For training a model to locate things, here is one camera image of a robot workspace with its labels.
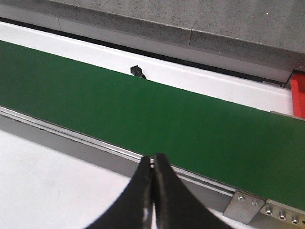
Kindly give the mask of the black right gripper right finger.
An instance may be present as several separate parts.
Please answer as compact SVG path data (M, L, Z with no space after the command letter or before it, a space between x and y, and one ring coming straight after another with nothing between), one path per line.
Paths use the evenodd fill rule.
M229 229L183 184L165 154L153 159L154 203L159 229Z

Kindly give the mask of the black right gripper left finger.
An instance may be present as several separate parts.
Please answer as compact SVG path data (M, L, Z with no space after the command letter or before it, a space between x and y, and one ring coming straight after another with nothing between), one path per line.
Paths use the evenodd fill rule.
M152 227L152 174L149 156L143 156L130 182L89 229L150 229Z

